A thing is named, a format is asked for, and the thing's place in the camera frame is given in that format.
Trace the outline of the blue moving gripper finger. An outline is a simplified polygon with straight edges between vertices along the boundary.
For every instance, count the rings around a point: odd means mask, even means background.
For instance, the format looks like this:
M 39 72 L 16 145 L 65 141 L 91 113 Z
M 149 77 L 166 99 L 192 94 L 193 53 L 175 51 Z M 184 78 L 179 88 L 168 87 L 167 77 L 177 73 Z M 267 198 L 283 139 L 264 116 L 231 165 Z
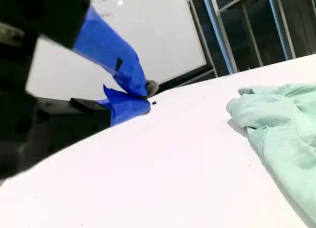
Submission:
M 91 0 L 29 0 L 29 22 L 40 35 L 101 66 L 128 94 L 150 98 L 135 50 L 96 12 Z

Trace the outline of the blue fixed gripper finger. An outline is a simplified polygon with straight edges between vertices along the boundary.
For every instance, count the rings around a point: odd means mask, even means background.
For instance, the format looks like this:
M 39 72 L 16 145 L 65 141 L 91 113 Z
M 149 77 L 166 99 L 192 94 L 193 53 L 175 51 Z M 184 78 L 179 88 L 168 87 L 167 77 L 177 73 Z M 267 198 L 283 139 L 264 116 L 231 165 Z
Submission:
M 72 98 L 56 100 L 39 98 L 34 125 L 34 162 L 102 130 L 144 115 L 151 109 L 142 97 L 104 87 L 106 98 L 93 101 Z

